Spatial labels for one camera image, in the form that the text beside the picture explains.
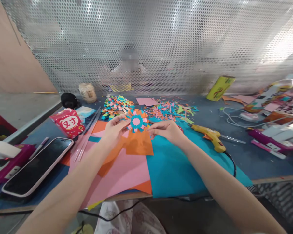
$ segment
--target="floor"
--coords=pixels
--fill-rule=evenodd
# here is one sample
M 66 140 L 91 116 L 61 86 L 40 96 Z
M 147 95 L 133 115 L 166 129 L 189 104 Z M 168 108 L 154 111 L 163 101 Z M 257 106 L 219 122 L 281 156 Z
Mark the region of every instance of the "floor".
M 20 128 L 59 99 L 58 94 L 0 94 L 0 114 L 13 126 Z M 230 218 L 215 201 L 182 202 L 173 199 L 147 199 L 144 204 L 158 217 L 169 234 L 238 233 Z M 263 205 L 288 233 L 293 233 L 267 200 Z M 96 207 L 91 212 L 98 214 L 99 210 L 100 207 Z M 27 217 L 28 214 L 0 217 L 0 234 L 15 233 Z M 65 233 L 71 233 L 82 221 L 95 228 L 97 218 L 78 213 Z
M 0 115 L 19 129 L 59 100 L 58 94 L 0 94 Z

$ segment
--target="smartphone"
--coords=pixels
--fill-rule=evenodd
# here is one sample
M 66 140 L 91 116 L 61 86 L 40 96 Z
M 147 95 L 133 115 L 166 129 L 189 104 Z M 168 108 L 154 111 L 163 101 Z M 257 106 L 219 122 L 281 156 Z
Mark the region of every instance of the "smartphone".
M 9 179 L 3 185 L 1 191 L 16 197 L 29 196 L 73 144 L 74 142 L 71 139 L 55 138 Z

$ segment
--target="perforated metal screen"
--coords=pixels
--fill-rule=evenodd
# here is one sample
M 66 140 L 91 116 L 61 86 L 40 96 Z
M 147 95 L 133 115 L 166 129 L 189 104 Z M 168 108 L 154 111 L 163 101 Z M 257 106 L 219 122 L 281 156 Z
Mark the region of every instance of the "perforated metal screen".
M 293 1 L 2 0 L 60 92 L 252 93 L 293 73 Z

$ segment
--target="phone case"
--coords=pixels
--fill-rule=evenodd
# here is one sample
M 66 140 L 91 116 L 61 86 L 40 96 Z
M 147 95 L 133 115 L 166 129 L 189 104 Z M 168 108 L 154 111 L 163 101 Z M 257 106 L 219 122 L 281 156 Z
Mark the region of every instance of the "phone case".
M 56 139 L 65 139 L 65 140 L 69 140 L 71 141 L 71 143 L 67 146 L 67 148 L 63 151 L 63 153 L 54 161 L 54 163 L 49 167 L 49 169 L 40 177 L 40 179 L 35 183 L 35 185 L 25 194 L 17 194 L 17 193 L 13 193 L 13 192 L 10 192 L 10 191 L 7 191 L 4 189 L 4 186 L 14 177 L 16 176 L 18 173 L 20 173 L 23 168 L 25 168 L 29 163 L 30 161 L 25 165 L 23 166 L 22 169 L 20 169 L 14 176 L 12 176 L 3 186 L 2 186 L 2 189 L 1 191 L 3 193 L 6 193 L 6 194 L 10 194 L 10 195 L 13 195 L 13 196 L 16 196 L 16 197 L 27 197 L 29 196 L 30 194 L 32 194 L 32 192 L 34 192 L 36 190 L 36 188 L 41 184 L 41 182 L 45 179 L 45 177 L 50 173 L 50 171 L 55 167 L 55 165 L 62 159 L 62 157 L 66 154 L 66 152 L 73 146 L 74 144 L 74 141 L 71 140 L 71 139 L 67 139 L 67 138 L 62 138 L 62 137 L 57 137 L 57 138 L 54 138 L 49 144 L 51 144 L 54 140 Z

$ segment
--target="pink pen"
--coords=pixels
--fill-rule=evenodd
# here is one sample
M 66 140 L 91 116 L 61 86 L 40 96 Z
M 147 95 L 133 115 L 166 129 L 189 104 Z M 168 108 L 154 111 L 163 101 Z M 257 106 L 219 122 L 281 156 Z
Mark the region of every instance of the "pink pen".
M 46 137 L 42 142 L 41 144 L 38 146 L 38 148 L 35 150 L 35 152 L 29 157 L 28 160 L 31 160 L 37 153 L 38 151 L 43 147 L 43 145 L 49 140 L 48 137 Z
M 258 142 L 257 140 L 251 140 L 251 143 L 253 143 L 254 145 L 262 148 L 263 150 L 266 150 L 267 152 L 271 153 L 272 155 L 280 158 L 280 159 L 285 159 L 286 156 L 284 154 L 281 154 L 277 151 L 274 151 L 273 149 L 269 148 L 268 146 L 263 145 L 262 143 Z

